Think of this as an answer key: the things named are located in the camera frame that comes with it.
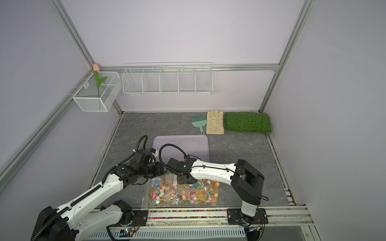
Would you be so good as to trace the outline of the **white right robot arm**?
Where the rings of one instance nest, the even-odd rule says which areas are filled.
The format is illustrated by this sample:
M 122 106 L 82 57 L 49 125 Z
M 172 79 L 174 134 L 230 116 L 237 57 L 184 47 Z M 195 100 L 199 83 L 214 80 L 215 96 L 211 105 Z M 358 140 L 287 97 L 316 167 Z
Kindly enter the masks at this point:
M 167 163 L 164 162 L 162 152 L 166 147 L 179 150 L 184 160 L 171 158 Z M 158 158 L 166 170 L 177 176 L 180 185 L 193 184 L 205 179 L 232 186 L 242 200 L 241 213 L 251 219 L 255 217 L 261 201 L 269 200 L 262 195 L 265 176 L 245 160 L 239 159 L 236 163 L 230 164 L 204 162 L 191 158 L 182 148 L 174 144 L 161 146 Z

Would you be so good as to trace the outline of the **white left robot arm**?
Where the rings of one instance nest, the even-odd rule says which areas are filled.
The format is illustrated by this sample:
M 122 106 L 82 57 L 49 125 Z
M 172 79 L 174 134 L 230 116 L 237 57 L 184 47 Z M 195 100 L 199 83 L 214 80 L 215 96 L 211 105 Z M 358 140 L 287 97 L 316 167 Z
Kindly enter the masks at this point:
M 59 206 L 45 208 L 39 213 L 31 240 L 82 241 L 102 228 L 132 222 L 132 207 L 119 200 L 93 215 L 89 213 L 110 196 L 129 185 L 137 185 L 163 175 L 164 168 L 156 161 L 156 151 L 147 149 L 147 135 L 143 135 L 133 153 L 110 168 L 102 180 L 75 199 Z

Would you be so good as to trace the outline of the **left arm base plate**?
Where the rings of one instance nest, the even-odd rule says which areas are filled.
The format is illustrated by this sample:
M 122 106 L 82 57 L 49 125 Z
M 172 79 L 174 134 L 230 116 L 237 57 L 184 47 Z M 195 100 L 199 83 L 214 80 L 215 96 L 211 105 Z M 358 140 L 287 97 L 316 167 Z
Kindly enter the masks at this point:
M 149 212 L 146 210 L 133 210 L 122 215 L 119 221 L 109 227 L 145 227 Z

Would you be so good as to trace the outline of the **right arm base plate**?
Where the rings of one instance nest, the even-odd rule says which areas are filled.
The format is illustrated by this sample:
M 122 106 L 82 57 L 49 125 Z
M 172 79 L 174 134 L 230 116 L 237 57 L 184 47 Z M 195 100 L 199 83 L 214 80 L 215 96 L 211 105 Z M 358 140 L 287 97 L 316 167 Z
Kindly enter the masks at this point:
M 267 225 L 268 218 L 266 210 L 263 208 L 258 208 L 253 217 L 243 214 L 240 208 L 229 208 L 226 210 L 226 218 L 228 224 L 230 225 L 239 225 L 239 226 L 248 226 L 248 225 Z

